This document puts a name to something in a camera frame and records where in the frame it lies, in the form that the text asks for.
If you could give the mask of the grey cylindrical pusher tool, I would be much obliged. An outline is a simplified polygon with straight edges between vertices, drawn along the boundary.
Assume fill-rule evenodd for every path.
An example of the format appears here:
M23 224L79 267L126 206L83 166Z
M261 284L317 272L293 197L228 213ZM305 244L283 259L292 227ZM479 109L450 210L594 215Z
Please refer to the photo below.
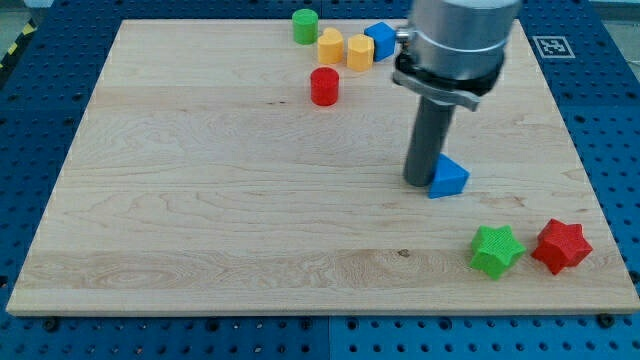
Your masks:
M421 96L403 168L404 180L429 186L452 121L455 106Z

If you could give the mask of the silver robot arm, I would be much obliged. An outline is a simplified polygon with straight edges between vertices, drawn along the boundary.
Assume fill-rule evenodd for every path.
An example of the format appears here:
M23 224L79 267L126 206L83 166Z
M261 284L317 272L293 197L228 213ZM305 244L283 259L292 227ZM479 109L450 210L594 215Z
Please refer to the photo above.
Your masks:
M419 96L404 180L433 182L455 108L476 111L505 62L520 0L415 0L396 29L392 81Z

